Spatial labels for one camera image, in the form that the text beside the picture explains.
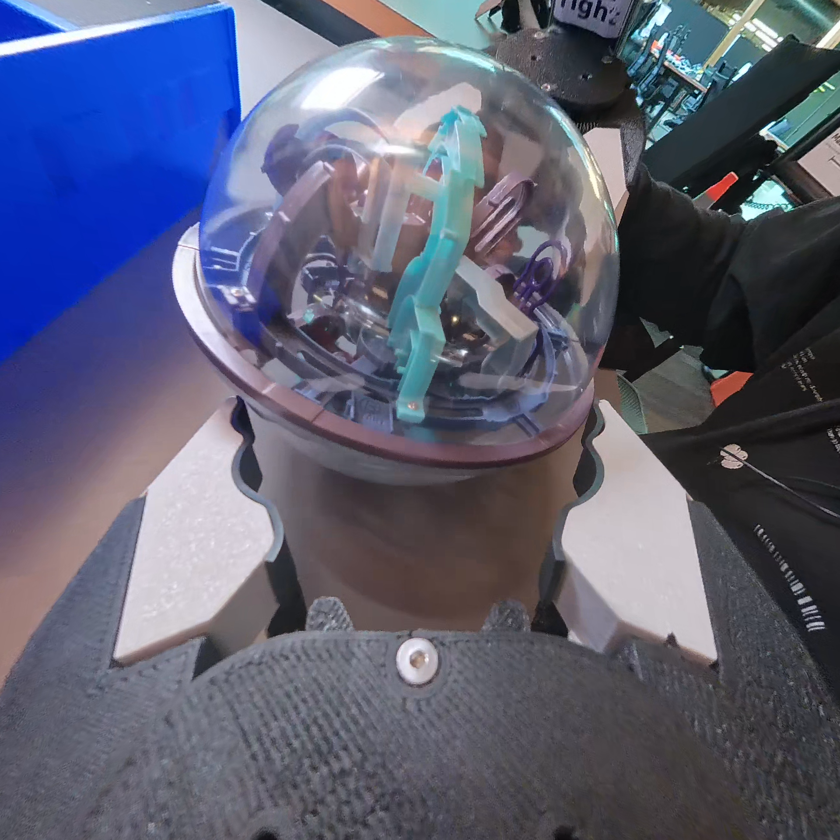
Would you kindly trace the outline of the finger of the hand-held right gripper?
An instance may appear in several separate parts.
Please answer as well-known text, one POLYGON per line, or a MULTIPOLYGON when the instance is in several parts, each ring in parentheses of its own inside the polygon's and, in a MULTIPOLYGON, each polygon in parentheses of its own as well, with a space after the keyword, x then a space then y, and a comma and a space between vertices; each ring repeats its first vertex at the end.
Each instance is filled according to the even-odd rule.
POLYGON ((592 158, 592 168, 597 170, 592 185, 585 178, 582 211, 593 217, 609 204, 614 217, 624 217, 635 212, 635 205, 643 194, 637 176, 639 169, 625 171, 624 129, 593 127, 583 133, 582 140, 592 158))

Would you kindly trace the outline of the blue plastic bin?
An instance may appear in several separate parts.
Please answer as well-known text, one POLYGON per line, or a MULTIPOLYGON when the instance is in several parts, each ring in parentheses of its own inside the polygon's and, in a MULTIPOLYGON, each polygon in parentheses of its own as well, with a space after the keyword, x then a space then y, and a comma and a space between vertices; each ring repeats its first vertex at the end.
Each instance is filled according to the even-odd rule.
POLYGON ((202 202, 241 114, 235 11, 2 2, 1 358, 202 202))

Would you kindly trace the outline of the orange traffic cone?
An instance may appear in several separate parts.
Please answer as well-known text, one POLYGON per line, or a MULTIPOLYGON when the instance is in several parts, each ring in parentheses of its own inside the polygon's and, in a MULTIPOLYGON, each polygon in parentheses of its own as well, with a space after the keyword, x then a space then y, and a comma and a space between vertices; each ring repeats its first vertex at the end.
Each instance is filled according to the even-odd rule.
POLYGON ((703 193, 699 194, 698 197, 695 198, 694 204, 702 209, 713 208, 738 180, 738 174, 730 171, 718 182, 710 185, 703 193))

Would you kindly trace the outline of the clear plastic maze ball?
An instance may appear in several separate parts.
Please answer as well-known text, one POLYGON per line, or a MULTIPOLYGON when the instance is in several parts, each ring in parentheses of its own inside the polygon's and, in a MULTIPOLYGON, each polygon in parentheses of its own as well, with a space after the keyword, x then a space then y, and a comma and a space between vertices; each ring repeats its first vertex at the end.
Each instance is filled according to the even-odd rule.
POLYGON ((400 37, 259 101, 172 280, 257 432, 346 476, 430 485, 540 458, 584 424, 619 261, 602 168, 549 94, 400 37))

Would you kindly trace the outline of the black backpack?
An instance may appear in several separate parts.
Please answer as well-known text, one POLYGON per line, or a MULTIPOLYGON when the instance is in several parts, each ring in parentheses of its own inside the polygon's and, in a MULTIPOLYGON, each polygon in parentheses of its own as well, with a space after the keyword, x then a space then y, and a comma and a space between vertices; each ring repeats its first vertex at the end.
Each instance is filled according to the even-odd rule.
POLYGON ((839 688, 839 356, 827 337, 753 375, 700 425, 644 437, 722 525, 839 688))

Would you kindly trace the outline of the black office chair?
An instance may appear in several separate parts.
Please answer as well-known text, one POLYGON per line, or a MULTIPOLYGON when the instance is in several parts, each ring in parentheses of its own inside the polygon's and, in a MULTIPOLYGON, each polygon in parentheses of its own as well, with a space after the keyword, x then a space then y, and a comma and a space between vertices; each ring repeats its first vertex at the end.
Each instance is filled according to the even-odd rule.
POLYGON ((838 49, 785 37, 752 69, 644 153, 651 178, 703 192, 724 164, 741 158, 767 125, 802 103, 839 69, 838 49))

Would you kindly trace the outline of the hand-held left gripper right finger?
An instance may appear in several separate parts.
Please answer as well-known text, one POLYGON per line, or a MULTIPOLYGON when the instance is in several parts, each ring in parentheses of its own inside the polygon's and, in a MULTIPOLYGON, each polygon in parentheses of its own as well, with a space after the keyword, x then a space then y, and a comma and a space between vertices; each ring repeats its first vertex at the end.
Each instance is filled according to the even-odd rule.
POLYGON ((584 426, 576 498, 554 526, 539 579, 570 640, 611 654, 641 639, 718 659, 689 500, 609 402, 584 426))

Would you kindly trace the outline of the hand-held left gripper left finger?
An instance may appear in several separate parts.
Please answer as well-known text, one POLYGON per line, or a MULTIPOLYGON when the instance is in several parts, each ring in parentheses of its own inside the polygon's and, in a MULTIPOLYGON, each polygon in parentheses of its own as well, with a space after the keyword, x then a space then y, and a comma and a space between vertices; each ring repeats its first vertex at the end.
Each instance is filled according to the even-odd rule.
POLYGON ((196 638, 222 656, 302 627, 306 606, 245 406, 225 401, 150 483, 113 656, 135 665, 196 638))

